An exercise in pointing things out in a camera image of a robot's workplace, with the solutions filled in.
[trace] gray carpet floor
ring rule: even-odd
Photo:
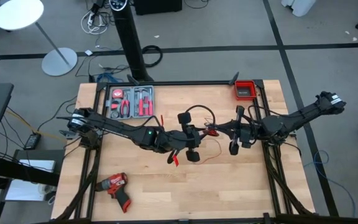
[[[199,6],[202,2],[187,0]],[[99,37],[85,34],[80,27],[87,12],[84,0],[43,1],[45,12],[39,23],[59,47],[76,52],[121,47],[116,28],[110,26]],[[358,1],[318,1],[304,17],[295,17],[291,10],[281,6],[279,0],[269,0],[284,45],[358,43]],[[191,9],[183,5],[180,12],[134,16],[142,46],[158,45],[161,48],[213,47],[237,45],[276,45],[262,0],[210,0],[204,9]],[[0,29],[0,55],[46,54],[51,46],[36,26],[7,33]],[[287,50],[288,59],[304,104],[314,101],[323,90],[336,92],[347,102],[346,110],[338,116],[322,117],[313,121],[314,136],[319,150],[326,151],[330,161],[324,166],[327,176],[342,184],[356,203],[358,217],[358,48]],[[157,55],[145,55],[152,62]],[[41,58],[0,60],[0,83],[13,83],[14,91],[9,106],[31,125],[38,126],[49,119],[58,106],[73,98],[80,83],[87,77],[89,58],[79,57],[73,71],[62,77],[49,77],[41,69]],[[98,64],[115,67],[126,64],[125,57],[100,56],[89,64],[91,74],[101,73]],[[228,50],[214,52],[186,52],[165,54],[162,62],[148,69],[156,81],[165,80],[228,80],[236,72],[241,79],[280,80],[290,111],[296,104],[287,72],[278,50]],[[126,78],[127,73],[117,74]],[[18,120],[7,117],[25,141],[30,130]],[[58,134],[66,122],[53,120],[42,131]],[[8,136],[17,139],[10,129]],[[5,147],[0,136],[0,149]],[[305,132],[298,131],[298,145],[303,152],[303,163],[312,161]],[[61,149],[63,144],[42,138],[40,149]],[[9,143],[8,154],[18,147]],[[313,166],[305,168],[316,211],[328,215],[324,196]],[[342,188],[330,183],[340,216],[352,216],[352,203]],[[0,223],[45,222],[52,207],[45,202],[8,202]]]

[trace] wooden table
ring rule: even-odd
[[[280,82],[264,80],[264,85],[270,109],[287,113]],[[235,100],[233,91],[233,86],[229,85],[155,86],[155,114],[157,117],[163,115],[166,130],[181,130],[177,114],[192,105],[202,104],[214,111],[218,124],[225,123],[236,117],[236,105],[248,107],[251,104]],[[95,93],[96,84],[81,84],[76,107],[93,107]],[[201,108],[190,112],[191,123],[199,127],[206,122],[205,118],[211,117]],[[140,125],[144,119],[125,122]],[[293,138],[288,138],[287,142],[296,144]],[[76,146],[74,143],[67,152]],[[219,154],[219,147],[221,155],[201,165],[188,162],[182,152],[178,156],[180,165],[175,167],[167,164],[168,154],[141,150],[130,140],[113,134],[104,136],[98,181],[125,172],[129,179],[126,192],[132,204],[129,211],[123,213],[107,192],[96,192],[92,221],[253,218],[261,217],[264,212],[274,216],[261,143],[257,142],[250,149],[240,148],[238,155],[231,156],[226,135],[208,136],[196,149],[200,162]],[[298,151],[285,144],[281,149],[289,188],[307,209],[314,211]],[[59,216],[76,194],[84,154],[79,148],[65,159],[52,218]],[[284,211],[282,193],[278,186],[277,189]],[[87,200],[88,193],[84,195],[84,208]]]

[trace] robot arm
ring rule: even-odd
[[[251,142],[255,140],[280,145],[292,131],[300,129],[304,124],[317,117],[327,114],[339,114],[344,111],[346,103],[343,102],[337,94],[322,92],[316,97],[317,100],[314,103],[292,114],[267,116],[261,121],[254,121],[244,116],[244,107],[237,106],[236,120],[225,124],[209,124],[208,128],[213,128],[229,136],[232,140],[229,145],[229,150],[232,155],[238,153],[238,141],[242,143],[242,147],[250,147],[252,145]],[[241,123],[243,118],[246,119],[249,124]],[[157,153],[171,152],[167,161],[168,163],[171,163],[173,157],[184,148],[188,148],[186,155],[189,161],[199,161],[200,157],[194,149],[200,146],[201,140],[205,137],[205,135],[199,133],[199,131],[205,128],[196,128],[190,125],[191,116],[189,110],[178,114],[182,131],[165,131],[161,125],[145,126],[145,123],[141,126],[131,126],[120,121],[105,118],[91,108],[76,109],[72,117],[65,119],[69,119],[67,126],[70,131],[87,137],[91,145],[99,139],[99,135],[96,131],[103,130],[128,138],[132,140],[136,146],[145,150],[151,150]]]

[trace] power drill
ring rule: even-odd
[[[117,199],[119,205],[124,213],[127,212],[128,206],[131,204],[131,200],[125,193],[124,188],[128,183],[128,178],[125,173],[114,174],[109,178],[100,181],[96,184],[96,191],[100,192],[107,190],[107,193],[111,195],[111,198]]]

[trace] red box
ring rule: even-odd
[[[256,98],[255,83],[250,80],[238,80],[235,82],[234,94],[237,100],[253,100]]]

